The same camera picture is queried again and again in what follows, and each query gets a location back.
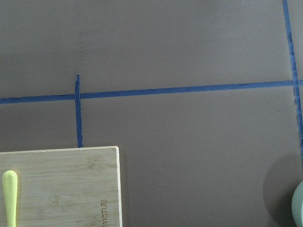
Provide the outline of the mint green bowl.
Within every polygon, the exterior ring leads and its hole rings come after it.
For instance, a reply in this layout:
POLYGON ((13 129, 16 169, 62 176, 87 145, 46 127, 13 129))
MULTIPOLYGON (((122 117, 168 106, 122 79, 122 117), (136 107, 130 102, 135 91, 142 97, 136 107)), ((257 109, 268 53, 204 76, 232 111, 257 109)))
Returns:
POLYGON ((292 197, 292 215, 297 227, 303 227, 303 182, 300 182, 292 197))

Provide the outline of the bamboo cutting board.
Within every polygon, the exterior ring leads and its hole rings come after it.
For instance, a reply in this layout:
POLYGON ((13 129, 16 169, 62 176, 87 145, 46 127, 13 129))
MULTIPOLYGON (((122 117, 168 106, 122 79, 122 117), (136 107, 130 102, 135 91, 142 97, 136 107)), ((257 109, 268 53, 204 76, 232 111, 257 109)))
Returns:
POLYGON ((18 175, 17 227, 120 227, 117 146, 2 152, 0 224, 7 227, 2 176, 18 175))

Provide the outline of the yellow plastic knife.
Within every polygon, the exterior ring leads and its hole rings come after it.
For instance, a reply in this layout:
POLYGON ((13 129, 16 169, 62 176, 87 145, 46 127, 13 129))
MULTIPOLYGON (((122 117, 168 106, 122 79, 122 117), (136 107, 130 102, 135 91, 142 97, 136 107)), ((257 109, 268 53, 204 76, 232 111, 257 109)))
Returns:
POLYGON ((8 227, 16 227, 18 175, 13 170, 6 171, 2 176, 2 186, 8 227))

